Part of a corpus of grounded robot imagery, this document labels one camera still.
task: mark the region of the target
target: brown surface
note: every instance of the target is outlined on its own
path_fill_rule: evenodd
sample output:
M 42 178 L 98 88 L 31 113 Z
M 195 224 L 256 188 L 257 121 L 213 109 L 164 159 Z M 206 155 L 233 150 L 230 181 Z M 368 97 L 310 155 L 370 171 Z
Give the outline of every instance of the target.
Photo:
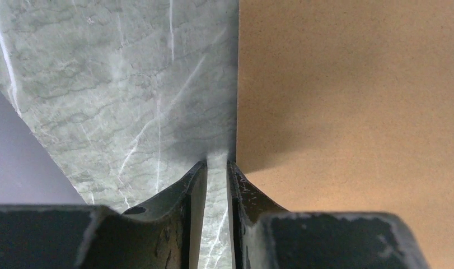
M 290 210 L 398 214 L 454 268 L 454 1 L 241 0 L 237 162 Z

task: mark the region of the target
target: marble surface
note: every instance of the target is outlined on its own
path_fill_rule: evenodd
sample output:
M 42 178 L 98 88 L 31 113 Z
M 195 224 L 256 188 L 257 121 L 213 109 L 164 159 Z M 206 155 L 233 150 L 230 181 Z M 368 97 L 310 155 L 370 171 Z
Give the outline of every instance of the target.
M 0 1 L 0 90 L 87 203 L 124 211 L 207 158 L 199 268 L 231 268 L 237 0 Z

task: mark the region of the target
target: cardboard sheet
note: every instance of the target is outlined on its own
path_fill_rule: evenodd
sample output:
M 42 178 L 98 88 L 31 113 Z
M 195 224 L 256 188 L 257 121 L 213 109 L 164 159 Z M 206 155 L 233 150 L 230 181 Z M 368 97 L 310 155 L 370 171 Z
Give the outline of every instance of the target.
M 237 162 L 289 210 L 388 211 L 454 268 L 454 0 L 240 1 Z

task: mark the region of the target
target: cardboard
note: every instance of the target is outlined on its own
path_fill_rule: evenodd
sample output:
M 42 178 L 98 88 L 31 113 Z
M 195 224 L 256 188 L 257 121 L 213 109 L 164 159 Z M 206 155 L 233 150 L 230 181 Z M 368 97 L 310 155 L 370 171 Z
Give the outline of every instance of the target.
M 454 268 L 454 1 L 240 1 L 237 163 L 289 210 L 387 211 Z

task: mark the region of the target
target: gray floor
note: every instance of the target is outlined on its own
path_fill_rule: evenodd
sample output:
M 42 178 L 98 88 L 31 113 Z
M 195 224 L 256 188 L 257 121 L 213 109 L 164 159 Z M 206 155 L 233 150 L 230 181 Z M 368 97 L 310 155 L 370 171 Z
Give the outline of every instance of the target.
M 231 268 L 238 1 L 0 1 L 0 90 L 87 203 L 209 164 L 199 268 Z

